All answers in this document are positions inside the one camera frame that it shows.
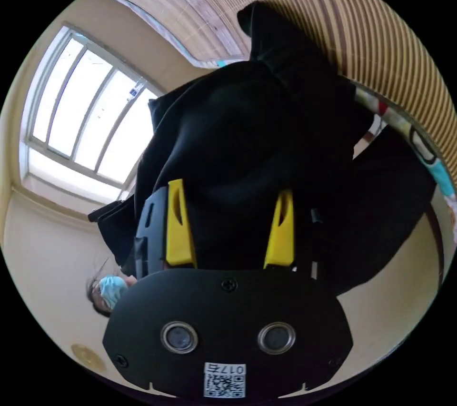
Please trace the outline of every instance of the window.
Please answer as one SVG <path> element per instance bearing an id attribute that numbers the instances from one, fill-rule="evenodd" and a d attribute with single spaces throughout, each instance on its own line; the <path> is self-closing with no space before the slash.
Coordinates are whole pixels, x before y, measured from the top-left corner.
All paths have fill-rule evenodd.
<path id="1" fill-rule="evenodd" d="M 26 176 L 91 202 L 126 198 L 153 135 L 148 102 L 162 94 L 120 58 L 67 27 L 34 79 Z"/>

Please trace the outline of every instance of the wooden slatted ceiling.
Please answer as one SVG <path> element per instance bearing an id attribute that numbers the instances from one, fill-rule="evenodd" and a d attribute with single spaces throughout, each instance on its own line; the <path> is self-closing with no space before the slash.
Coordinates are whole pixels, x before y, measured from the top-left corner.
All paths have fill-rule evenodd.
<path id="1" fill-rule="evenodd" d="M 197 60 L 246 59 L 236 13 L 253 0 L 128 0 L 161 22 Z M 457 115 L 432 58 L 382 0 L 268 0 L 336 61 L 340 72 L 421 125 L 457 187 Z"/>

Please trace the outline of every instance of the face mask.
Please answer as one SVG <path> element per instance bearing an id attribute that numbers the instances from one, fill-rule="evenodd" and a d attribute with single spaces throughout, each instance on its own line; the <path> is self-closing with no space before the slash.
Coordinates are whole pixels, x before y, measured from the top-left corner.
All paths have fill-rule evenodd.
<path id="1" fill-rule="evenodd" d="M 119 276 L 106 276 L 100 280 L 100 295 L 110 308 L 114 309 L 122 294 L 128 289 L 125 281 Z"/>

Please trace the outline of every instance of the black hair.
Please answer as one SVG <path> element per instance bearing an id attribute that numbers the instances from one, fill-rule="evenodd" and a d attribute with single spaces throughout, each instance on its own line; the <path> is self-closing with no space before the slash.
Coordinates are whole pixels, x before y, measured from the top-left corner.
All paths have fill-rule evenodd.
<path id="1" fill-rule="evenodd" d="M 108 259 L 105 260 L 105 263 L 101 266 L 101 268 L 95 273 L 95 275 L 93 277 L 88 279 L 88 281 L 86 283 L 86 297 L 87 297 L 87 299 L 92 303 L 92 307 L 94 308 L 95 312 L 97 312 L 98 314 L 101 314 L 104 317 L 110 317 L 111 313 L 108 312 L 108 311 L 103 311 L 102 309 L 99 309 L 99 308 L 97 308 L 95 306 L 94 298 L 92 297 L 92 291 L 94 289 L 94 284 L 96 282 L 98 282 L 99 274 L 102 271 L 103 267 L 106 265 L 107 261 L 108 261 Z"/>

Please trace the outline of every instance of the sticker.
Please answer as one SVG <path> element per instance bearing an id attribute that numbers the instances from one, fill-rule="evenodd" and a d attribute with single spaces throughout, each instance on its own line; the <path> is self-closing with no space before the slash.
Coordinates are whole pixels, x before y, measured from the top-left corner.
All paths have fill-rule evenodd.
<path id="1" fill-rule="evenodd" d="M 244 398 L 246 396 L 246 365 L 205 363 L 206 398 Z"/>

